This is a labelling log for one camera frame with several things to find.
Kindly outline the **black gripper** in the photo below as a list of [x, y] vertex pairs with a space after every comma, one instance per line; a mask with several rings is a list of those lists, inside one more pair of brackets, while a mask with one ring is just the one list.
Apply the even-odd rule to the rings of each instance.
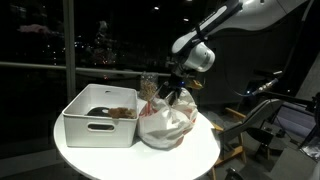
[[187, 78], [192, 70], [184, 65], [175, 65], [169, 79], [159, 89], [159, 97], [165, 99], [173, 93], [173, 99], [178, 99], [182, 88], [185, 86], [184, 78]]

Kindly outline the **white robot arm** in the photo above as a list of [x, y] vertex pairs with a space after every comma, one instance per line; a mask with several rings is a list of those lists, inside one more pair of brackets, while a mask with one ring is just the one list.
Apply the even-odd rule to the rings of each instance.
[[189, 70], [208, 71], [215, 54], [206, 44], [207, 39], [225, 29], [260, 31], [300, 8], [309, 0], [227, 0], [172, 45], [171, 52], [178, 58], [167, 85], [159, 88], [158, 96], [165, 99], [176, 92], [182, 94], [182, 78]]

